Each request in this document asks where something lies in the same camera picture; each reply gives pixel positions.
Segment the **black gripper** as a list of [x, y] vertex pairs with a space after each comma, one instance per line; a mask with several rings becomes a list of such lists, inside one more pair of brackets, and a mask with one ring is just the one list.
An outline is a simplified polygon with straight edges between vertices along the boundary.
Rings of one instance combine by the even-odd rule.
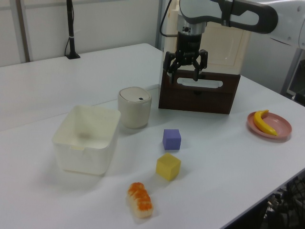
[[200, 49], [202, 35], [189, 35], [179, 32], [176, 44], [176, 53], [166, 52], [163, 70], [170, 77], [170, 82], [174, 83], [174, 75], [181, 65], [193, 65], [193, 80], [198, 81], [202, 69], [207, 68], [208, 52]]

